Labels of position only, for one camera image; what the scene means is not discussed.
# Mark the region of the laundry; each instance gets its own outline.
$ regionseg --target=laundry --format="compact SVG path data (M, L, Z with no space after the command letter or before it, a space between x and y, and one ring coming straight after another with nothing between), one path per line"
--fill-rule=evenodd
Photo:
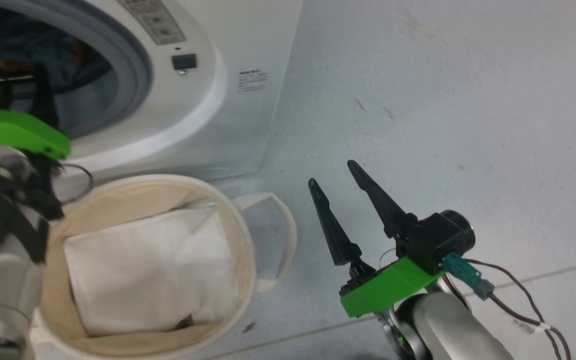
M239 297L215 207L179 209L66 240L78 314L89 335L219 325Z
M101 55L68 32L22 14L2 18L0 74L32 73L42 65L53 90L62 92L110 69Z

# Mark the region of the teal connector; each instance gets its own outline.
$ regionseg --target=teal connector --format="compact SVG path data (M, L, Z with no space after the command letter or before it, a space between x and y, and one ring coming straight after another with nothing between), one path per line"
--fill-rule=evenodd
M481 300L489 298L495 289L490 281L482 278L482 272L468 264L457 253L451 252L444 257L443 269L466 283Z

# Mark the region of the printed label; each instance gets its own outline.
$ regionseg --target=printed label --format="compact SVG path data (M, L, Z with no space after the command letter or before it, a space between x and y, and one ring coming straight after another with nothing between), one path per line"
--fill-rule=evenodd
M268 73L261 70L242 71L239 73L237 92L260 91L266 86Z
M157 45L186 41L184 33L162 0L117 0L139 21Z

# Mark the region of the black button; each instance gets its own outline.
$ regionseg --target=black button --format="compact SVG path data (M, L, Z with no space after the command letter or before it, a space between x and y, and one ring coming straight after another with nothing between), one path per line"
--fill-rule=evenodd
M197 68L197 54L174 55L172 57L174 70L186 70Z

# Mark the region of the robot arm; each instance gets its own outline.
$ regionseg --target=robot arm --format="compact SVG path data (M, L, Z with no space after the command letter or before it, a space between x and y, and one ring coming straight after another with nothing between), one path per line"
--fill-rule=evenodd
M348 161L348 167L359 187L368 193L384 232L395 240L398 257L380 269L363 262L361 249L350 242L326 195L311 178L308 187L333 262L337 266L350 264L350 280L339 291L348 316L374 313L402 360L512 360L473 316L467 302L460 301L443 280L450 272L480 298L496 299L494 286L461 258L475 245L475 234L466 218L454 210L444 210L418 219L404 212L357 162ZM427 293L419 294L423 289ZM569 358L567 345L560 338Z
M57 111L45 71L34 75L30 114L0 98L0 360L32 358L29 330L42 291L49 221L64 216L51 177L70 152L56 130Z
M38 305L48 221L28 200L37 177L28 158L0 146L0 359L23 359Z

